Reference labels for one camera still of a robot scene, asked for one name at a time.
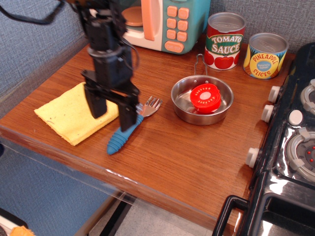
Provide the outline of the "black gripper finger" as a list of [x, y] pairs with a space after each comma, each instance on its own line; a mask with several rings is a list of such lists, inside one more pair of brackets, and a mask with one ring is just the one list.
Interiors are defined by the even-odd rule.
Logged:
[[119, 102], [119, 120], [121, 130], [127, 131], [131, 126], [136, 123], [137, 119], [137, 108], [138, 100], [132, 101], [131, 103]]
[[99, 118], [107, 112], [106, 99], [96, 95], [84, 85], [85, 97], [93, 118]]

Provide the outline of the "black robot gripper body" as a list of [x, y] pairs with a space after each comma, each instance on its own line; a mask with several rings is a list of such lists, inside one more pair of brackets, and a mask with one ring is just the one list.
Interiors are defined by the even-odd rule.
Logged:
[[82, 72], [88, 88], [116, 104], [138, 100], [139, 89], [131, 82], [133, 68], [130, 48], [107, 51], [88, 48], [88, 53], [94, 63], [93, 71]]

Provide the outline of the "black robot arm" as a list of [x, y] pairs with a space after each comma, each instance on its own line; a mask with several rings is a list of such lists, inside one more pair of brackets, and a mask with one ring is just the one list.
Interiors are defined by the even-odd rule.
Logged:
[[69, 0], [89, 42], [94, 70], [84, 70], [85, 96], [94, 118], [108, 110], [106, 102], [118, 105], [122, 131], [137, 120], [139, 89], [131, 82], [134, 67], [132, 45], [124, 39], [126, 20], [116, 0]]

